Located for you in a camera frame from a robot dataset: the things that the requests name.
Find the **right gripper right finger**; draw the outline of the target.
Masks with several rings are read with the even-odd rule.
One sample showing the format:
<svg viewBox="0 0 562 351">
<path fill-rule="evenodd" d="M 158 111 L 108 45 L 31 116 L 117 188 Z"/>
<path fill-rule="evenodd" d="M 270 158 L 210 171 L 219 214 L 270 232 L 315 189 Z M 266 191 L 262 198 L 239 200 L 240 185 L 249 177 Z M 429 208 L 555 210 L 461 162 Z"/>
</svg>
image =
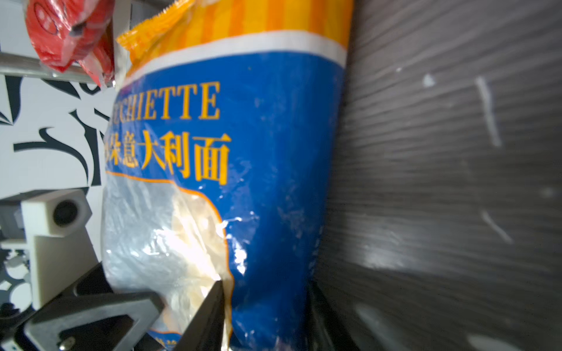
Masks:
<svg viewBox="0 0 562 351">
<path fill-rule="evenodd" d="M 316 282 L 308 285 L 307 296 L 308 350 L 359 350 Z"/>
</svg>

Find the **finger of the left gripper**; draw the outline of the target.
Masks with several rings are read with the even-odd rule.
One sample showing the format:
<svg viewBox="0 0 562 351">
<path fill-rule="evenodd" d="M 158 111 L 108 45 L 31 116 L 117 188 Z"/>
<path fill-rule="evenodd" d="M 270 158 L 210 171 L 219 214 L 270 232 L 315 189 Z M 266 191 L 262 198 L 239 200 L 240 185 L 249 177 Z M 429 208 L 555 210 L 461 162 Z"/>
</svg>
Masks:
<svg viewBox="0 0 562 351">
<path fill-rule="evenodd" d="M 97 264 L 23 324 L 23 349 L 156 350 L 147 332 L 163 307 L 156 292 L 114 292 Z"/>
</svg>

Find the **orange blue pasta bag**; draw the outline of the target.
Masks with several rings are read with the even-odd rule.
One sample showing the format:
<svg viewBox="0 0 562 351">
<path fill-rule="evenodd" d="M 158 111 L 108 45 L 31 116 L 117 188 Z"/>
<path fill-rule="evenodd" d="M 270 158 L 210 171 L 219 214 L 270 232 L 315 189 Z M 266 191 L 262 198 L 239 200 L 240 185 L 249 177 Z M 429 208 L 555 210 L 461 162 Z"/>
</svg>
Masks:
<svg viewBox="0 0 562 351">
<path fill-rule="evenodd" d="M 102 266 L 165 307 L 167 350 L 212 286 L 223 350 L 304 350 L 352 1 L 175 1 L 124 33 L 105 134 Z"/>
</svg>

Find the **red fusilli bag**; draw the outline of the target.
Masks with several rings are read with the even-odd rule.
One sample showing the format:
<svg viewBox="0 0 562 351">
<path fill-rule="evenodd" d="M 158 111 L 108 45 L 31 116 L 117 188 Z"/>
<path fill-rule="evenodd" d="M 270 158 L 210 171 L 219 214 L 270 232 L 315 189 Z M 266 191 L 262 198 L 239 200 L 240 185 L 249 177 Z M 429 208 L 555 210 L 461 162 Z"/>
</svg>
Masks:
<svg viewBox="0 0 562 351">
<path fill-rule="evenodd" d="M 65 73 L 79 64 L 99 86 L 114 80 L 114 0 L 25 1 L 25 24 L 40 61 Z"/>
</svg>

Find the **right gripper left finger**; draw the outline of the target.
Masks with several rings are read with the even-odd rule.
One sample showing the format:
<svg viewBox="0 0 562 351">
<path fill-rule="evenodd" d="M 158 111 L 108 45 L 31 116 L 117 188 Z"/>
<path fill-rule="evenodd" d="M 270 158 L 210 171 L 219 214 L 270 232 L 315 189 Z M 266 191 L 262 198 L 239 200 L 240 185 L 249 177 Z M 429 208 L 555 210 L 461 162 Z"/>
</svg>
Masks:
<svg viewBox="0 0 562 351">
<path fill-rule="evenodd" d="M 213 284 L 174 351 L 221 351 L 225 331 L 222 281 Z"/>
</svg>

